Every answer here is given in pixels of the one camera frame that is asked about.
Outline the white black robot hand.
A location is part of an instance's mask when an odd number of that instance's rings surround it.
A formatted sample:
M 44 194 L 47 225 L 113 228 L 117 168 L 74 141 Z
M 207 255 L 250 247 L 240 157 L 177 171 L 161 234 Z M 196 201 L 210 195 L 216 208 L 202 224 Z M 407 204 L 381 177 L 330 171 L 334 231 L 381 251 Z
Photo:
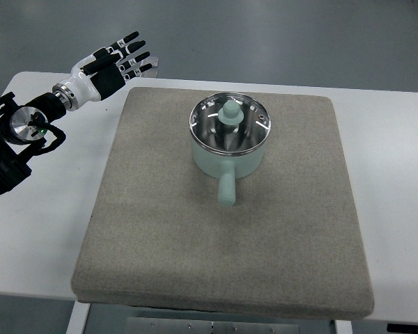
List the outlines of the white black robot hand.
M 139 32 L 134 31 L 83 58 L 72 67 L 67 79 L 54 85 L 52 93 L 68 111 L 111 97 L 128 81 L 155 67 L 144 62 L 150 52 L 139 53 L 146 41 L 138 37 Z

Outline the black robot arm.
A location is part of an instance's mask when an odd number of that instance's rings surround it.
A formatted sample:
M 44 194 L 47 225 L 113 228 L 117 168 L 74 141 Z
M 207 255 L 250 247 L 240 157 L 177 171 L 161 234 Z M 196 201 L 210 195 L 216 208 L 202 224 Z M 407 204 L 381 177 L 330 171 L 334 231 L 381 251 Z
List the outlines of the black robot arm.
M 31 158 L 54 151 L 66 140 L 52 123 L 69 106 L 59 93 L 45 93 L 25 105 L 17 104 L 12 92 L 0 97 L 0 195 L 31 175 Z

